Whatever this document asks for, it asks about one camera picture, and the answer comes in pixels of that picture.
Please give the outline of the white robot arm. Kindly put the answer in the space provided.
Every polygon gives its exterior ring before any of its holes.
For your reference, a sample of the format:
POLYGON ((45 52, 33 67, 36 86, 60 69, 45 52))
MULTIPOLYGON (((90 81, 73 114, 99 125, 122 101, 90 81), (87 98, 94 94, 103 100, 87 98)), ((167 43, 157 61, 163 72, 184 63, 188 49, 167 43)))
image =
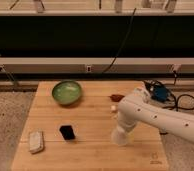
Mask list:
POLYGON ((117 125, 111 134, 114 143, 126 145, 138 121, 194 143, 194 115, 155 107, 149 100, 149 92, 138 87, 118 103, 117 125))

